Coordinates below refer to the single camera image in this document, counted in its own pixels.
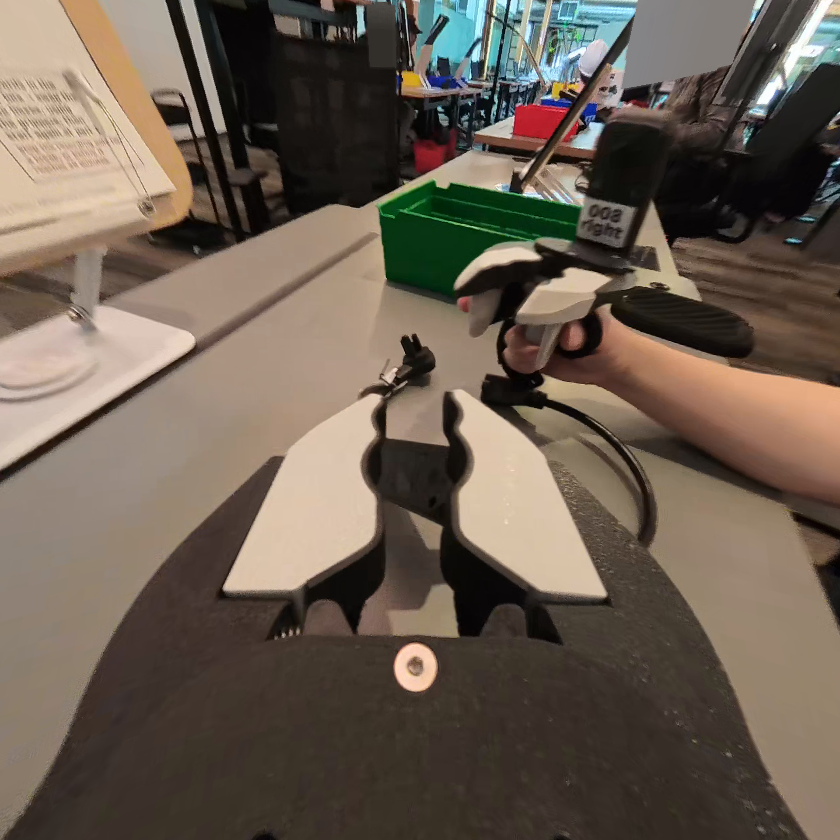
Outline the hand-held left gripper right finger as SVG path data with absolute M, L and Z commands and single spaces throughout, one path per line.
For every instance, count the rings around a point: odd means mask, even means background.
M 537 637 L 542 614 L 606 606 L 608 592 L 548 460 L 508 420 L 463 390 L 447 392 L 443 428 L 451 482 L 439 558 L 462 637 L 480 635 L 499 606 L 522 610 Z

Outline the black power strip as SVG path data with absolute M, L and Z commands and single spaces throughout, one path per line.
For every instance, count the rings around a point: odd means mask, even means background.
M 384 500 L 446 527 L 454 486 L 448 458 L 447 445 L 387 437 L 380 449 L 375 488 Z

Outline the person's right hand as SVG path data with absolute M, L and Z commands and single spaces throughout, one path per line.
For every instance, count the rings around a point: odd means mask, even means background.
M 592 385 L 619 394 L 626 376 L 625 352 L 633 349 L 631 333 L 611 314 L 609 307 L 596 310 L 602 339 L 589 355 L 572 359 L 552 352 L 546 364 L 539 362 L 539 345 L 526 336 L 525 327 L 515 325 L 502 334 L 502 358 L 508 368 L 520 375 L 540 374 L 560 382 Z

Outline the black office chair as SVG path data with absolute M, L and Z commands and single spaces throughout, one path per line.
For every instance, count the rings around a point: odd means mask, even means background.
M 830 123 L 839 111 L 839 67 L 825 64 L 773 110 L 739 156 L 730 154 L 728 179 L 717 200 L 712 237 L 746 241 L 760 223 L 780 224 L 808 210 L 838 145 Z

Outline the black slanted pole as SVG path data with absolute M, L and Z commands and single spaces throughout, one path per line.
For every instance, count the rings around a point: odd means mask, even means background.
M 616 38 L 613 46 L 609 48 L 604 60 L 595 73 L 594 80 L 584 87 L 583 92 L 578 95 L 560 126 L 554 131 L 552 136 L 546 140 L 541 150 L 535 153 L 535 155 L 524 167 L 513 171 L 508 189 L 509 193 L 524 195 L 528 192 L 528 190 L 533 190 L 544 200 L 576 206 L 578 205 L 577 200 L 572 196 L 572 194 L 569 193 L 565 187 L 563 187 L 558 178 L 548 170 L 548 166 L 554 157 L 555 152 L 563 143 L 565 135 L 582 115 L 583 110 L 592 100 L 593 95 L 596 93 L 602 80 L 609 76 L 616 61 L 620 58 L 621 54 L 628 46 L 632 36 L 635 20 L 636 17 L 633 16 L 627 22 L 621 34 Z

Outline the black mesh partition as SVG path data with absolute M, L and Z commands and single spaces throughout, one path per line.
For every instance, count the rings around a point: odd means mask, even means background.
M 373 56 L 365 36 L 349 42 L 275 33 L 276 155 L 291 215 L 362 207 L 398 187 L 396 60 Z

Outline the printed instruction sheet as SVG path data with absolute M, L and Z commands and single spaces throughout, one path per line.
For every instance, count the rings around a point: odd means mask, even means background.
M 2 235 L 174 192 L 62 3 L 2 1 Z

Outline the person's right forearm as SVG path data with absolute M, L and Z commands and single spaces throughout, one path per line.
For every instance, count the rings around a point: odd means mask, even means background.
M 633 349 L 616 396 L 748 478 L 838 506 L 838 388 L 732 368 L 625 328 Z

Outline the black metal frame post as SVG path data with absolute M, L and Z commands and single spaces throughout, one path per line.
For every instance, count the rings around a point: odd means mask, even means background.
M 234 75 L 218 24 L 217 7 L 220 7 L 221 3 L 195 1 L 192 2 L 192 6 L 195 9 L 200 43 L 205 50 L 209 74 L 222 113 L 231 164 L 226 163 L 216 130 L 207 86 L 198 65 L 194 38 L 186 21 L 186 2 L 166 1 L 164 4 L 171 20 L 197 115 L 203 127 L 204 140 L 216 183 L 222 193 L 227 219 L 235 242 L 240 243 L 247 237 L 265 233 L 270 228 L 270 213 L 261 185 L 265 176 L 253 169 L 249 162 Z

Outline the green plastic bin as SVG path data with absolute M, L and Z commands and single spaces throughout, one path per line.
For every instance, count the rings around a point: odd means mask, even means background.
M 415 185 L 378 205 L 385 278 L 453 298 L 459 274 L 489 248 L 539 238 L 573 240 L 574 204 L 495 188 L 436 181 Z

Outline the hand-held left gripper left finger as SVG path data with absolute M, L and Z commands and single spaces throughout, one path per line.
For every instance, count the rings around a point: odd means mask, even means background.
M 368 458 L 382 397 L 369 394 L 290 446 L 223 583 L 228 597 L 303 599 L 370 552 L 382 516 Z

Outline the black rolling cart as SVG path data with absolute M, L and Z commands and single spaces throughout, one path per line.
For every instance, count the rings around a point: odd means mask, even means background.
M 194 198 L 203 196 L 208 200 L 211 217 L 196 215 L 194 206 L 191 206 L 183 220 L 147 234 L 147 239 L 154 246 L 171 247 L 196 257 L 214 253 L 227 246 L 227 229 L 218 210 L 205 155 L 186 98 L 182 92 L 172 88 L 153 91 L 151 98 L 167 129 L 188 133 L 186 143 L 192 148 L 192 157 L 186 158 L 185 164 L 192 194 Z

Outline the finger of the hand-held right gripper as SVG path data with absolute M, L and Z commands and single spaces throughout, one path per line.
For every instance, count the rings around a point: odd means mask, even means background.
M 454 294 L 467 313 L 470 337 L 516 315 L 537 284 L 542 263 L 533 244 L 514 242 L 488 248 L 461 271 Z
M 577 360 L 593 354 L 603 338 L 597 311 L 611 303 L 614 296 L 615 279 L 582 268 L 568 268 L 562 276 L 535 286 L 514 322 L 524 328 L 530 343 L 538 345 L 538 369 L 544 369 L 554 355 Z M 571 322 L 578 322 L 584 334 L 577 350 L 565 350 L 560 343 L 565 325 Z

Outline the red plastic bin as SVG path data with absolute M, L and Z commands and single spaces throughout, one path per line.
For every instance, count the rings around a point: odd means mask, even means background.
M 571 102 L 569 100 L 558 100 L 550 104 L 518 105 L 513 116 L 512 133 L 535 140 L 548 140 L 570 110 Z M 563 142 L 570 142 L 578 134 L 581 127 L 586 128 L 590 122 L 589 118 L 593 118 L 595 112 L 596 105 L 594 103 L 588 104 L 583 110 L 582 117 L 565 135 Z

